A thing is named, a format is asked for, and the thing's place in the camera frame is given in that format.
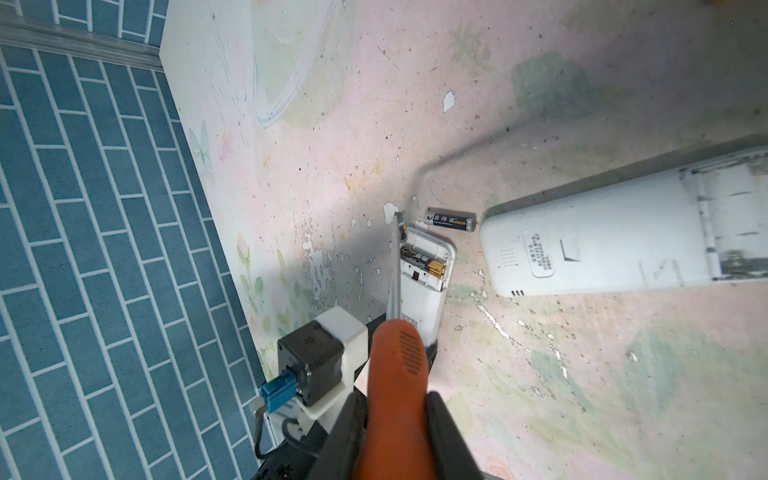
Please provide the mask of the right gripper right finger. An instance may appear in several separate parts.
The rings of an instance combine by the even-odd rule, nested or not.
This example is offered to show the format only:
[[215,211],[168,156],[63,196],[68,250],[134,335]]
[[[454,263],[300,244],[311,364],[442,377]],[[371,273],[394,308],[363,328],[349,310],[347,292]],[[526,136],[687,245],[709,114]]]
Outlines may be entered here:
[[482,480],[481,471],[438,392],[426,395],[425,415],[437,478]]

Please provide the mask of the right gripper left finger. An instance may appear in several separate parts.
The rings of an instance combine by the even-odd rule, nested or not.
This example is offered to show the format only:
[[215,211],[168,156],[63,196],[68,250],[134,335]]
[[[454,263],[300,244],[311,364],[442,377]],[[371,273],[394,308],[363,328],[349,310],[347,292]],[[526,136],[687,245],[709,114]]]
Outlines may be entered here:
[[354,389],[344,402],[307,479],[352,479],[364,445],[367,419],[367,397]]

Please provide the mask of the orange handled screwdriver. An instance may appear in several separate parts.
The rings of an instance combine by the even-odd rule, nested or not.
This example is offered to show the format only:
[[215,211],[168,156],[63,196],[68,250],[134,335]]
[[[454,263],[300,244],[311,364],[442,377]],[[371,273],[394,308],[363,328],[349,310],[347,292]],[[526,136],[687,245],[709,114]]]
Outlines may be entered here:
[[365,442],[356,479],[435,479],[425,413],[427,359],[417,329],[401,315],[403,214],[394,215],[393,283],[387,320],[375,331],[370,355]]

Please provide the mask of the black AAA battery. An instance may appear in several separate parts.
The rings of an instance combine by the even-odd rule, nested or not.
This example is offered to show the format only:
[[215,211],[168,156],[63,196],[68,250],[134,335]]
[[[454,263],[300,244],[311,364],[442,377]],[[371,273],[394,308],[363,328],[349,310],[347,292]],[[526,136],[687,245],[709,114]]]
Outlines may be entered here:
[[409,265],[421,269],[438,279],[442,278],[445,274],[446,265],[442,261],[412,247],[402,246],[400,256]]

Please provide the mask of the white remote control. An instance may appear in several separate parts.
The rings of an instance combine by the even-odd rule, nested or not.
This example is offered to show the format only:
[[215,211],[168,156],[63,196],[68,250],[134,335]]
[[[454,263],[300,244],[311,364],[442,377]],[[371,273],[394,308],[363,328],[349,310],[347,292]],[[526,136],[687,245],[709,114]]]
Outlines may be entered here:
[[[386,318],[402,319],[413,325],[426,348],[427,358],[433,361],[457,251],[448,239],[413,224],[397,227],[395,231],[392,248],[397,267],[390,282]],[[446,265],[444,276],[438,279],[406,263],[400,256],[402,246],[442,261]]]
[[767,276],[767,151],[755,147],[485,220],[504,297],[701,287]]

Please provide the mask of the dark grey AAA battery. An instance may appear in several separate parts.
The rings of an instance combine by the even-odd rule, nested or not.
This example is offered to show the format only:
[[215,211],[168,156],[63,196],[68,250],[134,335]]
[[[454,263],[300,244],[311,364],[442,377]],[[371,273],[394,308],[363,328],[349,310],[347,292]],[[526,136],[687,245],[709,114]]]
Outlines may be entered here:
[[429,225],[465,232],[474,232],[478,225],[472,213],[435,207],[426,210],[424,219]]

